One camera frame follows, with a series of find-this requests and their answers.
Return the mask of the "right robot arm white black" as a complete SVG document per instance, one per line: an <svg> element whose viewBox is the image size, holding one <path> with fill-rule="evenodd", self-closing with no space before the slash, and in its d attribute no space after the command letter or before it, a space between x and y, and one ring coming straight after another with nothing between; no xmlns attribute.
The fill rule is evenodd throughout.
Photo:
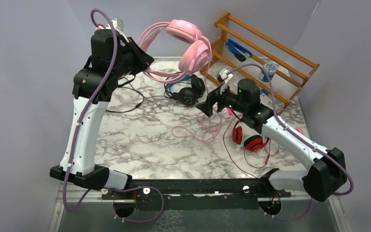
<svg viewBox="0 0 371 232"><path fill-rule="evenodd" d="M228 108L241 113L243 123L277 142L306 168L307 172L275 171L259 184L264 196L270 197L278 190L296 190L324 202L331 195L337 195L338 189L350 179L344 153L336 147L328 149L319 145L289 126L261 103L260 89L253 80L240 80L236 93L222 85L209 92L206 100L196 107L211 117L215 104L218 111Z"/></svg>

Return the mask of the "black blue headphones with cable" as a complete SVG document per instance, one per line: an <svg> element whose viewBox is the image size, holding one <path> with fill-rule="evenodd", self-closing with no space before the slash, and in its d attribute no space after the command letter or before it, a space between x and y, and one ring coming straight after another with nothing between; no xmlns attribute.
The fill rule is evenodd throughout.
<svg viewBox="0 0 371 232"><path fill-rule="evenodd" d="M189 87L183 87L178 92L172 91L172 87L175 84L187 84L190 85ZM116 110L106 110L107 113L116 113L116 114L124 114L132 112L138 109L144 102L145 99L151 99L156 97L164 97L166 99L175 100L180 102L185 106L193 106L198 103L198 100L203 97L204 93L206 92L206 86L204 81L197 77L195 74L186 75L180 81L175 83L164 83L164 93L163 95L155 95L151 97L144 96L140 91L136 90L131 84L130 87L123 87L126 89L133 90L134 92L138 93L142 100L137 103L132 109L124 110L124 111L116 111Z"/></svg>

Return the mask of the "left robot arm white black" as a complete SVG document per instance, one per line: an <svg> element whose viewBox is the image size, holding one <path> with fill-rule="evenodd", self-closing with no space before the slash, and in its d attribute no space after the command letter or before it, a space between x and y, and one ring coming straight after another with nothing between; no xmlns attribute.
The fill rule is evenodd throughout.
<svg viewBox="0 0 371 232"><path fill-rule="evenodd" d="M143 72L153 62L131 37L111 29L94 32L91 55L73 79L74 115L67 148L50 177L86 189L114 189L123 199L132 194L131 175L95 163L96 144L112 94L124 86L119 80Z"/></svg>

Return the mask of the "pink headphones with cable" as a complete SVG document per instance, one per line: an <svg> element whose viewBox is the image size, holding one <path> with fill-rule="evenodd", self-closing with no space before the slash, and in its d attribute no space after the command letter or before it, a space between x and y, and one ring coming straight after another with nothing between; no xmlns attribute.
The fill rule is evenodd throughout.
<svg viewBox="0 0 371 232"><path fill-rule="evenodd" d="M170 22L157 22L150 25L141 34L138 44L146 52L156 37L165 30L166 33L184 43L188 44L187 50L182 55L178 64L178 73L152 70L150 68L143 72L149 79L159 83L175 83L180 81L186 75L192 75L202 70L204 66L211 65L212 47L208 38L206 38L198 27L188 21L173 19ZM207 86L207 75L203 79ZM172 91L178 92L183 87L189 87L187 84L175 84Z"/></svg>

